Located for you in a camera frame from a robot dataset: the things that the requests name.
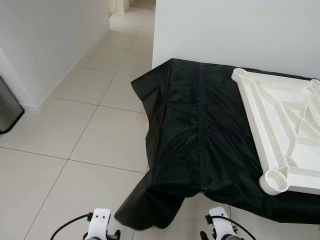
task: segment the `white tile floor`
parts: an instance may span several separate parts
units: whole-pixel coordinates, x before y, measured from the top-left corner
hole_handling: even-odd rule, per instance
[[[135,0],[131,3],[131,7],[154,10],[156,7],[156,0]]]
[[[130,82],[151,69],[154,11],[130,8],[110,24],[45,110],[26,113],[0,137],[0,239],[47,240],[94,208],[114,213],[146,172],[147,117]],[[216,206],[197,195],[167,229],[133,231],[112,218],[109,231],[121,229],[123,240],[199,240],[201,229],[211,234],[203,216]],[[260,240],[320,239],[316,225],[276,223],[234,207],[231,216]],[[82,239],[87,230],[80,220],[56,240]]]

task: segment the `stainless steel trash can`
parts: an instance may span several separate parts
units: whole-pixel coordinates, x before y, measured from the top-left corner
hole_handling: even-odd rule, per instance
[[[24,109],[0,77],[0,134],[9,132],[24,113]]]

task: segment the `table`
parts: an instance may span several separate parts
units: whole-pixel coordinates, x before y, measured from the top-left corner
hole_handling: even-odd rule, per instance
[[[320,224],[320,196],[259,186],[262,169],[234,66],[170,59],[131,84],[145,108],[149,171],[115,213],[136,230],[166,228],[184,198],[211,200],[283,223]],[[244,68],[249,72],[309,80]]]

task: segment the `black tarp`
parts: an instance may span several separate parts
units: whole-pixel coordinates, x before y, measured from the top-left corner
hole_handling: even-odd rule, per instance
[[[167,227],[184,198],[209,199],[285,223],[320,223],[320,196],[259,186],[263,174],[234,66],[171,59],[131,84],[143,102],[150,170],[115,213],[136,230]],[[249,72],[309,80],[245,68]]]

